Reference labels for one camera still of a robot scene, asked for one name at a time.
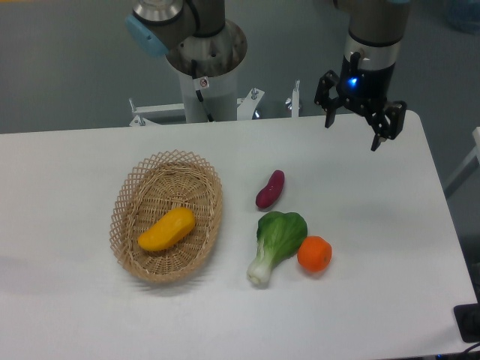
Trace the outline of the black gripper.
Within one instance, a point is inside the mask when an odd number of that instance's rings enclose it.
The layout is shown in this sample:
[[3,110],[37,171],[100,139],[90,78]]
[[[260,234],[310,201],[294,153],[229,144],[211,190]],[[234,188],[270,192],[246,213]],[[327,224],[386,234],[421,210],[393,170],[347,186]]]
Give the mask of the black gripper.
[[[325,128],[333,125],[340,107],[365,116],[374,131],[370,150],[375,152],[381,143],[394,140],[403,130],[407,103],[387,101],[395,64],[379,70],[365,70],[361,67],[362,60],[361,53],[354,52],[349,58],[343,58],[340,77],[333,70],[321,76],[314,103],[325,112]],[[337,89],[337,97],[330,97],[332,89]]]

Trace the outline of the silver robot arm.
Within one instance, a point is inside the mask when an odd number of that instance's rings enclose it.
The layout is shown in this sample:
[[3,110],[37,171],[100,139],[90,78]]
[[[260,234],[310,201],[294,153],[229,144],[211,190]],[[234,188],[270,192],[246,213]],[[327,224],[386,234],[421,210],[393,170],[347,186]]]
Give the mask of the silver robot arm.
[[[372,149],[403,130],[407,105],[387,98],[410,13],[408,1],[336,1],[349,14],[340,73],[326,72],[314,101],[325,126],[338,109],[361,117],[373,129]],[[248,43],[225,15],[223,1],[135,1],[125,26],[139,47],[164,57],[183,82],[189,122],[236,120],[236,86],[229,84],[244,61]]]

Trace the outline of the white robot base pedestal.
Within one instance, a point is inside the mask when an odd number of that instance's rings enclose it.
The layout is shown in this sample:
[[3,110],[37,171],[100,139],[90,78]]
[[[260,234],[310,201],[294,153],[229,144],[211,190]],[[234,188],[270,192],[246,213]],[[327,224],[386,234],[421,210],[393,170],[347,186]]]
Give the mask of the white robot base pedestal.
[[191,98],[212,103],[212,98],[238,97],[237,77],[245,60],[248,42],[245,33],[227,20],[212,37],[188,37],[166,55],[177,73],[184,105]]

